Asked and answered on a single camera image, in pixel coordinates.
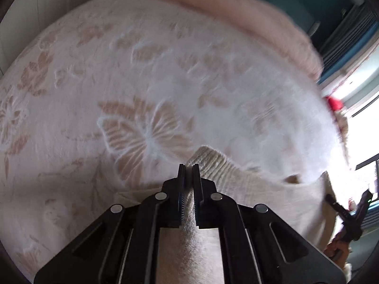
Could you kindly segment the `person's right hand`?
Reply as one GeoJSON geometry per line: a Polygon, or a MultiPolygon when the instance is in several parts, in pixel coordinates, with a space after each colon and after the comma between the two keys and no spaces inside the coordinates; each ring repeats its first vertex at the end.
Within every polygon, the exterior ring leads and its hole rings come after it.
{"type": "Polygon", "coordinates": [[[324,250],[324,254],[337,265],[344,265],[349,256],[349,242],[344,240],[345,235],[345,229],[340,230],[324,250]]]}

